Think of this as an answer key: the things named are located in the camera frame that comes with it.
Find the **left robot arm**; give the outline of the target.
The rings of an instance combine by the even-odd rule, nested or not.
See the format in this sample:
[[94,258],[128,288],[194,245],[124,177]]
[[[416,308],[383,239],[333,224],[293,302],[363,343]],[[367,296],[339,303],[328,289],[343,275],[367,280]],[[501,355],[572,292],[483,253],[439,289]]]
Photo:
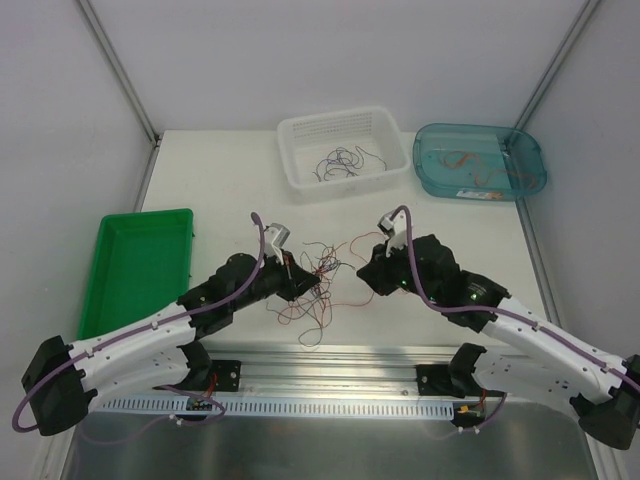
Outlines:
[[64,432],[109,401],[161,387],[197,390],[210,377],[201,339],[229,326],[236,312],[276,295],[293,301],[318,285],[286,252],[258,261],[236,254],[207,281],[147,318],[108,334],[65,343],[60,336],[38,348],[21,383],[25,391],[12,417],[30,409],[34,430]]

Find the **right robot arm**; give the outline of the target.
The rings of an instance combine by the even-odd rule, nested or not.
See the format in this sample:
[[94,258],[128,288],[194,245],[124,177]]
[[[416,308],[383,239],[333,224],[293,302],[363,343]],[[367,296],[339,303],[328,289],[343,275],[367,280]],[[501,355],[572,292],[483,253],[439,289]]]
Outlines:
[[639,358],[593,347],[535,315],[506,288],[457,264],[433,235],[399,248],[372,250],[357,276],[379,296],[397,290],[423,295],[449,322],[518,350],[518,362],[488,347],[462,344],[444,373],[429,380],[442,395],[464,398],[481,391],[569,409],[581,429],[618,450],[630,448],[639,429]]

